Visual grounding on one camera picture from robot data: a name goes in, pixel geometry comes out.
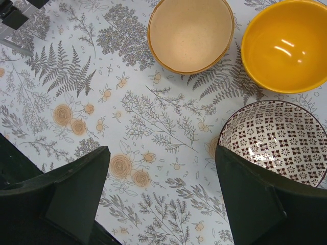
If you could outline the brown white patterned bowl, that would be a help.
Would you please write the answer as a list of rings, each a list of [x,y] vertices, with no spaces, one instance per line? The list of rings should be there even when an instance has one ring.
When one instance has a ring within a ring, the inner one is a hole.
[[[241,108],[223,126],[218,145],[302,184],[318,187],[326,176],[326,131],[291,102],[268,100]]]

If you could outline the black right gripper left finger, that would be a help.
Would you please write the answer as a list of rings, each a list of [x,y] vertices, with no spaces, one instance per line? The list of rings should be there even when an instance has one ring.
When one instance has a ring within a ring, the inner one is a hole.
[[[89,244],[109,161],[101,146],[1,190],[1,244]]]

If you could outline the beige bowl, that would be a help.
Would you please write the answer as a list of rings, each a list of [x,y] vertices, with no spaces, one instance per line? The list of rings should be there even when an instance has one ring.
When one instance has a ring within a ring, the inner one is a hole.
[[[148,24],[156,61],[182,75],[203,72],[227,52],[235,20],[227,1],[160,1]]]

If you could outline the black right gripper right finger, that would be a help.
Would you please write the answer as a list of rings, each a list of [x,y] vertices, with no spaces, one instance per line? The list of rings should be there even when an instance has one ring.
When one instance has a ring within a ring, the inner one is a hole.
[[[216,169],[235,244],[326,244],[326,190],[257,166],[223,146]]]

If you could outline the yellow bowl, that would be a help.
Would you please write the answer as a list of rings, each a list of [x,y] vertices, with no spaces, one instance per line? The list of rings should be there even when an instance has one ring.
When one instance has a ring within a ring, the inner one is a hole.
[[[241,44],[247,74],[265,89],[301,93],[326,82],[326,5],[282,1],[261,11]]]

